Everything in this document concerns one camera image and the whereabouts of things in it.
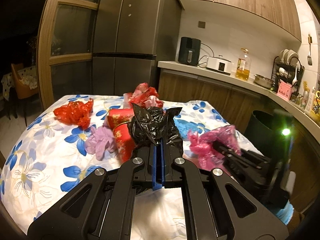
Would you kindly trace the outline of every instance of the silver bolt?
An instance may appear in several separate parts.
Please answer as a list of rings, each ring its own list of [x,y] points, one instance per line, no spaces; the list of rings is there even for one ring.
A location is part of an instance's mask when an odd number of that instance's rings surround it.
[[[137,157],[137,158],[134,158],[134,159],[132,160],[132,162],[133,162],[134,164],[140,164],[140,163],[142,163],[142,159],[141,159],[140,157]]]
[[[176,158],[174,160],[174,162],[177,163],[177,164],[183,164],[185,162],[185,160],[184,160],[184,158]]]
[[[223,173],[223,171],[222,171],[221,169],[219,169],[219,168],[215,168],[215,169],[212,171],[212,173],[213,173],[214,175],[216,175],[216,176],[221,176],[222,173]]]
[[[101,176],[104,174],[104,169],[103,168],[98,168],[94,171],[94,174],[96,174],[97,176]]]

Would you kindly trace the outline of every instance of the metal pot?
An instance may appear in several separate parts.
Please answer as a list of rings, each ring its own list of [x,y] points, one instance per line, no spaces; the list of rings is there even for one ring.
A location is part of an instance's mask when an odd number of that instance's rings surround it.
[[[261,75],[254,75],[254,82],[259,85],[262,86],[264,88],[270,89],[273,86],[273,80],[270,78],[266,78],[264,76]]]

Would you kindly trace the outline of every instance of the green light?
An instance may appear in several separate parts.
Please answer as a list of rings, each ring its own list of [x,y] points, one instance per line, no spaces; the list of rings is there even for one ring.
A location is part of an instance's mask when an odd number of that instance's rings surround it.
[[[281,132],[284,136],[287,136],[290,134],[290,130],[288,128],[286,129],[283,129],[282,132]]]

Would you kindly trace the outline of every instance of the countertop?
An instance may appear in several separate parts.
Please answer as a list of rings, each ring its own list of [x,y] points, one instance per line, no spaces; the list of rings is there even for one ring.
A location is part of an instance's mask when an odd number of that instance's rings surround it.
[[[285,110],[287,110],[289,113],[291,113],[311,134],[312,136],[320,143],[320,127],[309,117],[307,116],[303,109],[298,107],[296,104],[294,104],[291,101],[285,101],[281,97],[277,96],[275,92],[265,89],[259,85],[256,85],[253,83],[253,81],[243,81],[241,79],[238,79],[234,76],[234,73],[230,76],[225,74],[220,74],[211,70],[207,70],[205,68],[200,67],[194,67],[189,65],[180,64],[173,61],[159,61],[158,67],[162,69],[168,69],[172,71],[178,71],[178,72],[184,72],[187,75],[184,74],[184,76],[189,75],[195,75],[200,77],[205,77],[209,79],[214,79],[220,82],[225,82],[234,86],[238,86],[247,90],[251,90],[255,93],[259,93],[261,95],[265,95],[277,104],[279,104],[281,107],[283,107]],[[198,78],[202,81],[203,78],[190,76],[193,78]]]

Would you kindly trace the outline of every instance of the white bottle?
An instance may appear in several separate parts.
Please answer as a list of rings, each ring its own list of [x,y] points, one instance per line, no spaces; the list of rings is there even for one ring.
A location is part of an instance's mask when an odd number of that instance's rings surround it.
[[[309,99],[305,108],[306,113],[310,113],[310,111],[312,110],[313,107],[313,101],[315,100],[315,92],[316,92],[316,88],[313,87],[312,88],[312,93],[309,94]]]

